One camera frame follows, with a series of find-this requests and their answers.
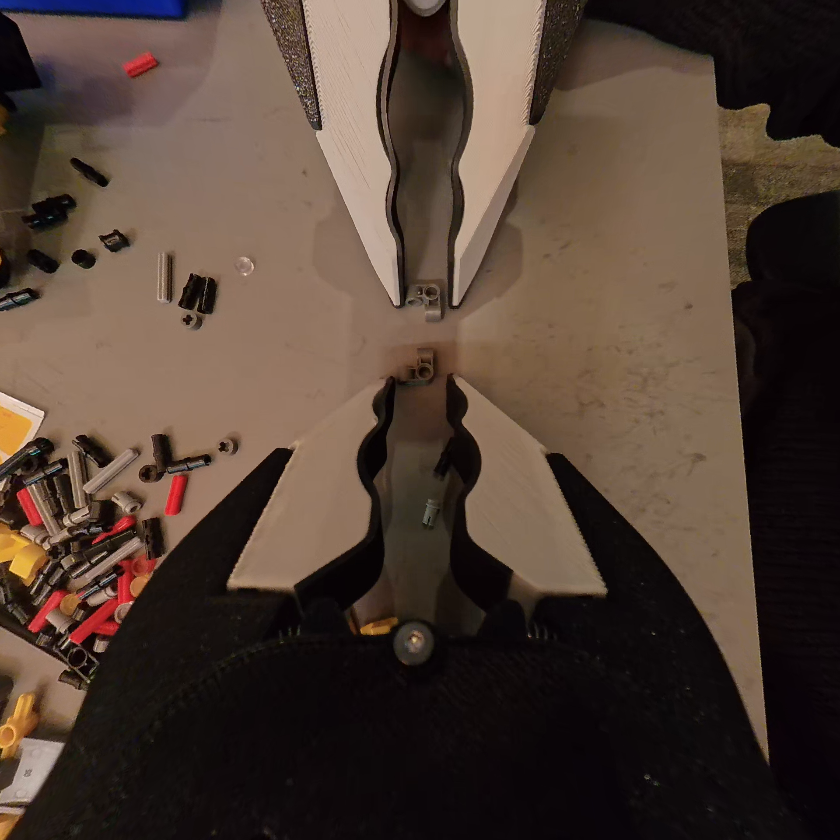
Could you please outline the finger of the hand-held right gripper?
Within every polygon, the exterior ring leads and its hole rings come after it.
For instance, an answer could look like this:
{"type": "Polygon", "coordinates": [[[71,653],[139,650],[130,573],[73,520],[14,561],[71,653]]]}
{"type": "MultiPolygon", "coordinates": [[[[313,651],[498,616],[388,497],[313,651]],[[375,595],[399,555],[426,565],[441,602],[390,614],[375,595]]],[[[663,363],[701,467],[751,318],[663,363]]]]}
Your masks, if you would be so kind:
{"type": "Polygon", "coordinates": [[[398,47],[398,5],[304,1],[318,98],[318,142],[375,274],[404,303],[404,243],[396,218],[399,164],[388,99],[398,47]]]}
{"type": "Polygon", "coordinates": [[[448,303],[458,308],[476,278],[535,128],[531,102],[546,2],[459,1],[448,12],[464,84],[450,179],[448,303]]]}

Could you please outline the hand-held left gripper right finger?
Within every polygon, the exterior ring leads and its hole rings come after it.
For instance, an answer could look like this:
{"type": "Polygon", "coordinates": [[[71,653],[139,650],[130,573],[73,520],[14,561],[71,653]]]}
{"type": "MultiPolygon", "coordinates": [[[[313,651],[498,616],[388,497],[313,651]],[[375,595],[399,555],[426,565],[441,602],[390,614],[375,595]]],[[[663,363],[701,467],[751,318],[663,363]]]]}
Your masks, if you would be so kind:
{"type": "Polygon", "coordinates": [[[604,597],[606,584],[548,451],[459,375],[448,377],[461,479],[450,567],[470,599],[604,597]]]}

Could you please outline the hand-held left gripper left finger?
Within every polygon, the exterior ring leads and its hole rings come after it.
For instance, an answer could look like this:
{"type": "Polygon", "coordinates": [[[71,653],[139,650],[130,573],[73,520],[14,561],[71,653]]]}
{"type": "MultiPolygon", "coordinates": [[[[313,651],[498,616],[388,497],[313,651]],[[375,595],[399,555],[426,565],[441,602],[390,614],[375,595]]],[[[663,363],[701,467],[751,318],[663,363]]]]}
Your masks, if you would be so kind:
{"type": "Polygon", "coordinates": [[[292,447],[227,579],[229,591],[303,594],[333,561],[360,548],[379,519],[367,468],[376,434],[390,426],[395,381],[375,380],[292,447]]]}

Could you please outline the grey toy connector piece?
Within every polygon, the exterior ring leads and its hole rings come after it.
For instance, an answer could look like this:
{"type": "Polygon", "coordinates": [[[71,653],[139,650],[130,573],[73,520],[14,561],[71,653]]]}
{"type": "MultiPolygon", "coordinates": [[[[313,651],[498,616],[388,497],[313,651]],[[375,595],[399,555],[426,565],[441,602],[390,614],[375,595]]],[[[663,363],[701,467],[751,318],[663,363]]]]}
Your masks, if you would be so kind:
{"type": "Polygon", "coordinates": [[[436,351],[432,347],[417,347],[411,359],[397,372],[397,383],[404,386],[429,385],[436,374],[436,351]]]}
{"type": "Polygon", "coordinates": [[[405,306],[422,310],[426,322],[441,322],[445,310],[444,291],[432,281],[412,284],[406,290],[405,306]]]}

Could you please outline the person's right forearm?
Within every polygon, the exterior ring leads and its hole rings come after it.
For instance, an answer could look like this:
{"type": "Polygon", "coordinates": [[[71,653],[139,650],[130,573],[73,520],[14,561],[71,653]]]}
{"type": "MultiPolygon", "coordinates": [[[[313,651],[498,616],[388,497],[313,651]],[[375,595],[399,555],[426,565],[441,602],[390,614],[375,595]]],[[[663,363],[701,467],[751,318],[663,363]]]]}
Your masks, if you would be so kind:
{"type": "Polygon", "coordinates": [[[838,1],[593,1],[585,13],[713,58],[718,104],[768,105],[773,140],[839,146],[838,1]]]}

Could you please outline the black cross-shaped pin assembly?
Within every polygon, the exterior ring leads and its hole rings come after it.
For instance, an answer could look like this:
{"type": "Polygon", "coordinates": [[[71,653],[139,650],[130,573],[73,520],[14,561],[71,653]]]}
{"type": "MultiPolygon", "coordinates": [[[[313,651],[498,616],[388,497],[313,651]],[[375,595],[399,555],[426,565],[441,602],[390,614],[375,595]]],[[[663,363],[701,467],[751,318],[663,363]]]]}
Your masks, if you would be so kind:
{"type": "Polygon", "coordinates": [[[153,434],[150,438],[152,462],[139,469],[140,482],[153,484],[164,476],[184,476],[195,470],[208,467],[212,463],[210,455],[196,455],[174,458],[172,446],[167,434],[153,434]]]}

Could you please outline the scattered small black pieces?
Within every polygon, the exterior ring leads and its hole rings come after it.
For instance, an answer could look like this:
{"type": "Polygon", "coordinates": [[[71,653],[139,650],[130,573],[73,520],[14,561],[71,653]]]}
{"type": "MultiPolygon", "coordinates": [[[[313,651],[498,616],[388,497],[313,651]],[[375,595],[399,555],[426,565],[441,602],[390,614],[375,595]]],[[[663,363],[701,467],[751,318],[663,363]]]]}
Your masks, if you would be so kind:
{"type": "MultiPolygon", "coordinates": [[[[70,158],[70,167],[84,180],[97,187],[105,188],[110,184],[105,174],[77,157],[70,158]]],[[[17,216],[19,221],[18,233],[26,232],[27,235],[38,236],[55,231],[67,223],[77,207],[78,202],[73,195],[60,193],[31,203],[26,213],[13,211],[12,215],[17,216]]],[[[41,297],[41,293],[32,287],[10,287],[16,268],[52,276],[60,267],[61,262],[57,257],[42,248],[34,247],[28,239],[15,252],[12,252],[11,246],[2,246],[1,312],[23,308],[41,297]]]]}

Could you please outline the person's dark clothing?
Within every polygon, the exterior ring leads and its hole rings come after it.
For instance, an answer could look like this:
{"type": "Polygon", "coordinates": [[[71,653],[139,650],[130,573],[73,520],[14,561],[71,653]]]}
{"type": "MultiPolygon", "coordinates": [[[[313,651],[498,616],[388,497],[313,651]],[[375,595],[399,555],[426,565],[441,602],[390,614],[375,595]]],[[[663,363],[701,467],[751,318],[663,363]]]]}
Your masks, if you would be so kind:
{"type": "Polygon", "coordinates": [[[839,837],[839,197],[749,226],[731,294],[770,765],[839,837]]]}

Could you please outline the heap of red black pegs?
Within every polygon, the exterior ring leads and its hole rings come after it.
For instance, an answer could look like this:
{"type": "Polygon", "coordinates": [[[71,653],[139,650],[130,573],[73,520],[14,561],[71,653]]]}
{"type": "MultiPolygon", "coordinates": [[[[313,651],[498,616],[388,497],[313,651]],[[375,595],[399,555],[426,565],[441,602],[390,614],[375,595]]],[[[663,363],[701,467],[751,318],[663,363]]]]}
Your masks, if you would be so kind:
{"type": "Polygon", "coordinates": [[[89,687],[110,643],[165,556],[162,517],[140,483],[166,477],[166,440],[114,455],[78,435],[65,453],[34,437],[2,458],[2,630],[58,660],[59,680],[89,687]]]}

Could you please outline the yellow and grey sticker sheet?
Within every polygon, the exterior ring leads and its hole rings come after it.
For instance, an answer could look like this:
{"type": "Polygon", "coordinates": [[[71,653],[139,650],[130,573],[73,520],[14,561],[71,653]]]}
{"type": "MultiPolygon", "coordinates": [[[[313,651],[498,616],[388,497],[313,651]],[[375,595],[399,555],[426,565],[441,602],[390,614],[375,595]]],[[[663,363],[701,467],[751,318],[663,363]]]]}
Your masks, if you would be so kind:
{"type": "Polygon", "coordinates": [[[46,413],[1,392],[1,463],[31,442],[46,413]]]}

